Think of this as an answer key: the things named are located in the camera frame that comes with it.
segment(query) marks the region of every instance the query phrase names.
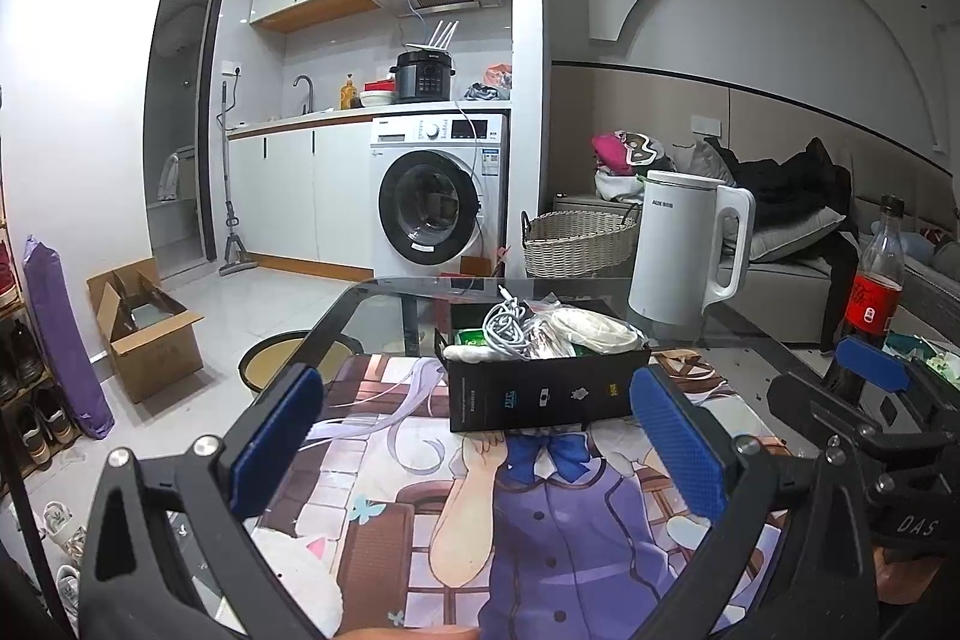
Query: blue gripper pad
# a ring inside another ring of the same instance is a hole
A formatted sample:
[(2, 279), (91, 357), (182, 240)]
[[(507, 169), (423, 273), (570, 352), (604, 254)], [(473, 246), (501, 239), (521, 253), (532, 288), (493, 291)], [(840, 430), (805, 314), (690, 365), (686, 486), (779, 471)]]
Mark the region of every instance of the blue gripper pad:
[(848, 336), (840, 340), (834, 357), (843, 369), (850, 370), (888, 393), (906, 391), (910, 384), (904, 362), (861, 339)]
[(716, 523), (738, 471), (726, 429), (709, 410), (695, 408), (658, 366), (634, 373), (630, 406), (686, 506)]
[(322, 407), (320, 372), (304, 367), (230, 469), (229, 507), (234, 518), (253, 518), (267, 509)]

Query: mop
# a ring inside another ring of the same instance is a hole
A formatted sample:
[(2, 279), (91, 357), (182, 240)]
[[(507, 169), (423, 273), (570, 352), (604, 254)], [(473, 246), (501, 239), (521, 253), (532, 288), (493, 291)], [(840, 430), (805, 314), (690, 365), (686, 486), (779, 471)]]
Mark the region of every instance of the mop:
[[(240, 70), (237, 70), (237, 79), (240, 78)], [(233, 202), (230, 199), (230, 149), (227, 139), (227, 80), (224, 80), (223, 92), (220, 97), (220, 114), (217, 118), (220, 124), (221, 140), (224, 148), (224, 195), (227, 197), (227, 246), (224, 247), (224, 266), (220, 267), (220, 276), (226, 277), (234, 272), (242, 272), (244, 269), (256, 268), (256, 261), (248, 255), (246, 247), (243, 247), (243, 239), (240, 239), (236, 232), (240, 225), (240, 218), (237, 218), (233, 211)]]

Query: cardboard box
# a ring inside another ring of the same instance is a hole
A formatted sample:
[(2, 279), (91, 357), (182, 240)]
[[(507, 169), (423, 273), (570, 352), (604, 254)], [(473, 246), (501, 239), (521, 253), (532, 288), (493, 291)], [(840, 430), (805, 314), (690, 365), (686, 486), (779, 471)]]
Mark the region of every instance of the cardboard box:
[[(114, 275), (120, 278), (134, 306), (158, 303), (165, 310), (165, 317), (134, 333), (124, 330)], [(169, 293), (160, 290), (155, 259), (111, 269), (91, 277), (86, 286), (113, 367), (131, 402), (141, 402), (203, 368), (193, 333), (193, 324), (203, 316), (191, 313)]]

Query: wall outlet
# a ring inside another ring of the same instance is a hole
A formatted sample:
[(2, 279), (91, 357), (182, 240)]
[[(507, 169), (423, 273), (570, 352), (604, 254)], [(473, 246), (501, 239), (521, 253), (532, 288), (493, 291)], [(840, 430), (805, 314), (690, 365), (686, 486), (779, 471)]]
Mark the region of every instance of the wall outlet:
[(690, 130), (705, 137), (723, 136), (723, 124), (717, 118), (705, 118), (702, 115), (690, 116)]

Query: washing machine door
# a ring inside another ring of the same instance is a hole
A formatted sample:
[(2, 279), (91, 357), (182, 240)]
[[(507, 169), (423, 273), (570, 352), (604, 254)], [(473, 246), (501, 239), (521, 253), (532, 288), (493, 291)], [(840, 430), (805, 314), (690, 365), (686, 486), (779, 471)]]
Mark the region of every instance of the washing machine door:
[(476, 186), (453, 160), (433, 150), (397, 158), (380, 182), (380, 224), (408, 261), (437, 266), (462, 253), (480, 209)]

